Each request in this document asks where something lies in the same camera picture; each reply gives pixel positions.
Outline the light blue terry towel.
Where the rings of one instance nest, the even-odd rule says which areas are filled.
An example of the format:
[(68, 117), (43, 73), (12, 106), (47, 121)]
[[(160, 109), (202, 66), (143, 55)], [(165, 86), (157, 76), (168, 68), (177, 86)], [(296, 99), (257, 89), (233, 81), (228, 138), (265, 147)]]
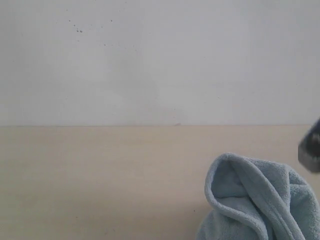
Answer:
[(224, 153), (204, 182), (211, 211), (198, 240), (317, 240), (320, 205), (310, 185), (286, 164)]

